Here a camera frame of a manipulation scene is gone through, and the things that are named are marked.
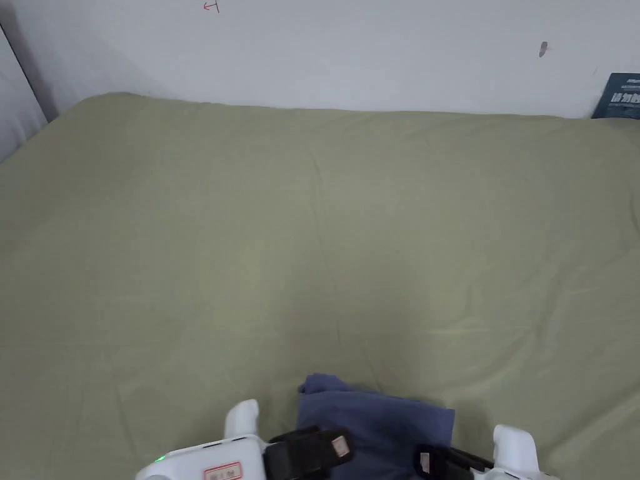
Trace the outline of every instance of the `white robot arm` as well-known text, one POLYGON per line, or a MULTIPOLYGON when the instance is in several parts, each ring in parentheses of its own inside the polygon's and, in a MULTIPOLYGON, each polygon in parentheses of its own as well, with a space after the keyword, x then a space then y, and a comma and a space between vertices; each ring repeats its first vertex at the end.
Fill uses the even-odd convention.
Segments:
POLYGON ((328 477, 331 468, 353 458, 347 429, 295 431, 264 442, 257 435, 258 402, 233 407, 225 439, 169 452, 136 480, 295 480, 328 477))
MULTIPOLYGON (((327 478, 350 461, 354 445, 347 429, 295 431, 269 443, 257 434, 258 402, 233 407, 225 439, 169 452, 136 475, 136 480, 296 480, 327 478)), ((514 427, 493 431, 494 462, 453 448, 420 445, 416 473, 429 480, 559 480, 540 472, 533 437, 514 427)))

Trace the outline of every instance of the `blue cloth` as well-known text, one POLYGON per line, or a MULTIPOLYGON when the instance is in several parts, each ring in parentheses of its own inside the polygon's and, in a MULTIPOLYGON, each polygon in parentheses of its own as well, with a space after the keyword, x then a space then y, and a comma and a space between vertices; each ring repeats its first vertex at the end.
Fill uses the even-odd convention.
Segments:
POLYGON ((353 435, 355 457, 332 470, 334 480, 408 480, 418 444, 451 446, 454 410, 360 392, 333 375, 309 375, 299 392, 298 428, 346 427, 353 435))

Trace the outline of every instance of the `dark blue book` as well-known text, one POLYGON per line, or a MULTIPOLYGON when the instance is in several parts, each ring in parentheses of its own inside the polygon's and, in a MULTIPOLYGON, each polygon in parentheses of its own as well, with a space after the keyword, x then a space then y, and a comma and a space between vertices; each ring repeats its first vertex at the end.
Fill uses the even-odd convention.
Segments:
POLYGON ((640 74, 611 74, 592 118, 640 120, 640 74))

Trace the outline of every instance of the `mattress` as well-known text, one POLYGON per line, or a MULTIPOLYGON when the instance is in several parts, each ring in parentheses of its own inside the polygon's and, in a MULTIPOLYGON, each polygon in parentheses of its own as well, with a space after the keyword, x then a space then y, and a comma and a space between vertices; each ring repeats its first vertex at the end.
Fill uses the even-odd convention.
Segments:
POLYGON ((640 122, 86 100, 0 165, 8 479, 132 478, 312 372, 637 476, 640 122))

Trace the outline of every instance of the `white wall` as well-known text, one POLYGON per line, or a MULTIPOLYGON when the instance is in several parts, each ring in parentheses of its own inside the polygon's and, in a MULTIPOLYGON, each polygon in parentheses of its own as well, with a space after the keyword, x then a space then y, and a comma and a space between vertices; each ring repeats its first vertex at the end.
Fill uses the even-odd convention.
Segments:
POLYGON ((40 105, 0 29, 0 162, 46 124, 40 105))
POLYGON ((580 117, 611 72, 640 71, 637 0, 218 4, 220 13, 204 0, 0 0, 0 22, 50 118, 113 91, 580 117))

